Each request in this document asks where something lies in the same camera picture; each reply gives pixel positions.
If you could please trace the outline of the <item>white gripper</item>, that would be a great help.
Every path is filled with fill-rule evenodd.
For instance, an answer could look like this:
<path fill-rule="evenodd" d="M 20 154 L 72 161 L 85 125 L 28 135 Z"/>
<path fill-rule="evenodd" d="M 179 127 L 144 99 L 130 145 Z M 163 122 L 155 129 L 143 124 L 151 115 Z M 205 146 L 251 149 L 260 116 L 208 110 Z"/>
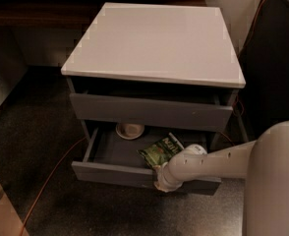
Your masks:
<path fill-rule="evenodd" d="M 154 182 L 154 186 L 157 190 L 164 193 L 174 192 L 178 190 L 182 185 L 182 181 L 176 180 L 168 169 L 168 163 L 165 162 L 162 165 L 155 165 L 153 167 L 156 173 L 157 180 Z"/>

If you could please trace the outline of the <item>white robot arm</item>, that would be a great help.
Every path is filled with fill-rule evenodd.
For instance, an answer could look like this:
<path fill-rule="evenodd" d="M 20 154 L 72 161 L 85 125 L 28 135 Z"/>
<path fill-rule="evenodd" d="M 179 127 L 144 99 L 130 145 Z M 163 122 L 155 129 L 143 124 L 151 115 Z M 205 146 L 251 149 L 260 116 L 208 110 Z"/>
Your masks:
<path fill-rule="evenodd" d="M 289 236 L 289 121 L 252 142 L 207 153 L 190 145 L 156 168 L 155 187 L 173 192 L 201 178 L 245 181 L 245 235 Z"/>

